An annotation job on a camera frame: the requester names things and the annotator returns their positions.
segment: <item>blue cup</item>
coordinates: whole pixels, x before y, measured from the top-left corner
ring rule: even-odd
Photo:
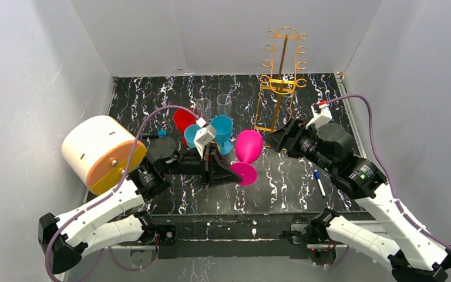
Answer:
[[[196,136],[196,133],[198,133],[198,130],[200,130],[199,125],[190,125],[184,130],[184,138],[186,139],[187,146],[190,149],[196,147],[194,145],[194,137]]]
[[[211,125],[217,131],[215,141],[217,142],[220,153],[224,156],[231,152],[233,145],[229,138],[233,135],[233,121],[228,116],[216,116]]]

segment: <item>red cup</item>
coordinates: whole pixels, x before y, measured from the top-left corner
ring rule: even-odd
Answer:
[[[196,118],[186,110],[179,109],[174,114],[174,123],[177,126],[177,130],[184,134],[186,128],[196,123]],[[184,138],[184,136],[182,137],[182,142],[187,146],[186,138]]]

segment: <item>black bracket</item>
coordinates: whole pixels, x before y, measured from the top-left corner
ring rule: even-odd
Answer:
[[[433,270],[422,270],[411,267],[403,252],[399,250],[394,256],[388,256],[393,267],[392,275],[398,282],[445,282],[449,278],[445,270],[451,268],[451,251],[446,252],[448,255],[442,263],[432,265]]]

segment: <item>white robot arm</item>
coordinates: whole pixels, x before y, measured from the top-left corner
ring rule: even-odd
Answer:
[[[329,123],[332,118],[326,102],[314,104],[312,112],[314,118],[309,122],[290,119],[264,140],[276,152],[286,149],[289,157],[306,157],[323,168],[336,188],[366,209],[392,240],[328,209],[312,220],[306,238],[316,234],[312,239],[318,242],[331,239],[355,247],[391,270],[397,281],[445,281],[451,251],[421,233],[426,227],[403,204],[404,212],[399,211],[386,176],[371,161],[354,155],[353,136],[341,125]],[[421,228],[412,226],[405,215]]]

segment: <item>cable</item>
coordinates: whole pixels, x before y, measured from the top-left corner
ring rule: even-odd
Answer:
[[[187,111],[188,113],[191,113],[196,119],[198,119],[199,117],[190,109],[182,107],[182,106],[177,106],[177,105],[168,105],[168,106],[163,106],[161,108],[158,108],[156,110],[154,110],[151,114],[148,115],[147,118],[144,119],[143,123],[141,124],[141,126],[139,127],[139,130],[137,131],[136,137],[134,138],[134,142],[132,143],[132,147],[130,148],[130,153],[129,153],[129,157],[127,158],[127,164],[125,165],[125,169],[122,175],[122,178],[120,179],[120,181],[118,182],[117,186],[112,190],[111,193],[109,193],[107,196],[105,196],[104,198],[102,198],[100,201],[93,203],[92,205],[90,205],[89,207],[87,207],[86,210],[90,210],[98,205],[100,205],[101,203],[105,202],[106,200],[108,200],[109,198],[111,198],[111,196],[116,193],[120,187],[122,186],[123,181],[125,180],[125,178],[127,178],[127,174],[129,173],[129,165],[130,162],[132,161],[132,155],[134,154],[134,150],[136,148],[137,145],[137,141],[139,140],[144,127],[146,127],[146,124],[149,122],[149,120],[154,117],[156,115],[156,113],[162,111],[162,110],[167,110],[167,109],[182,109]],[[61,280],[59,280],[58,278],[56,278],[54,276],[54,274],[52,273],[52,269],[51,269],[51,260],[50,260],[50,256],[51,256],[51,251],[52,251],[52,246],[53,243],[56,241],[56,239],[58,238],[58,236],[61,234],[61,232],[63,232],[63,230],[70,225],[75,219],[77,219],[79,216],[83,215],[86,211],[85,210],[81,210],[79,211],[76,215],[74,215],[71,219],[67,220],[65,222],[65,224],[60,227],[58,229],[58,231],[56,231],[56,233],[53,235],[53,237],[51,238],[51,240],[49,241],[49,244],[46,248],[46,253],[45,253],[45,264],[46,264],[46,271],[48,273],[49,278],[51,278],[52,281],[54,282],[63,282]],[[92,269],[87,273],[87,275],[85,275],[84,277],[82,277],[80,280],[76,281],[76,282],[82,282],[83,280],[85,280],[91,273],[92,271],[94,271],[94,268],[97,265],[97,262],[95,263],[95,265],[92,267]]]
[[[327,101],[327,104],[331,104],[334,102],[338,102],[340,100],[344,100],[344,99],[348,99],[348,98],[359,98],[360,100],[362,100],[366,107],[367,107],[367,111],[368,111],[368,116],[369,116],[369,135],[371,138],[371,148],[372,148],[372,153],[374,154],[374,157],[376,158],[376,160],[378,161],[379,165],[381,165],[381,167],[383,168],[383,171],[385,172],[386,176],[388,177],[388,183],[390,184],[390,189],[392,191],[392,196],[394,199],[396,199],[397,201],[395,202],[398,210],[403,213],[404,218],[417,230],[420,230],[420,232],[430,238],[433,241],[436,241],[437,243],[439,243],[440,245],[442,245],[443,247],[447,248],[449,251],[451,251],[451,246],[449,244],[447,244],[445,241],[443,241],[442,239],[434,236],[433,234],[429,233],[428,231],[426,231],[425,229],[423,229],[421,226],[419,226],[414,220],[412,220],[412,218],[407,214],[404,213],[404,209],[400,203],[400,200],[398,198],[397,195],[397,191],[395,189],[395,182],[393,181],[392,175],[390,174],[388,168],[385,166],[385,164],[383,163],[383,161],[381,161],[381,158],[379,157],[379,154],[376,151],[376,144],[374,141],[374,131],[372,128],[372,112],[371,112],[371,106],[369,104],[369,101],[367,101],[367,99],[362,96],[362,95],[347,95],[347,96],[343,96],[343,97],[339,97],[333,100],[329,100]]]
[[[343,262],[343,260],[346,259],[346,256],[348,255],[348,252],[350,251],[350,246],[346,245],[346,250],[345,253],[343,254],[343,256],[341,257],[341,259],[339,259],[337,262],[332,263],[332,264],[326,264],[325,266],[327,267],[334,267],[334,266],[338,266],[340,263]]]

